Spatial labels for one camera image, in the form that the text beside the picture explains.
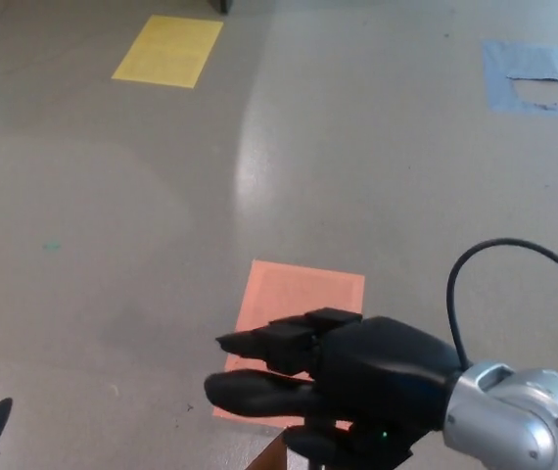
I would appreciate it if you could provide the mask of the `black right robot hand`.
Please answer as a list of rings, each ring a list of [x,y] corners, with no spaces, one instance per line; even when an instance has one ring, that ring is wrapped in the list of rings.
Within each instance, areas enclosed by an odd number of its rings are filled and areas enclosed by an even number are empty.
[[[211,374],[209,402],[249,417],[301,417],[288,449],[332,469],[396,469],[442,429],[462,372],[455,349],[398,320],[324,307],[217,339],[263,371]]]

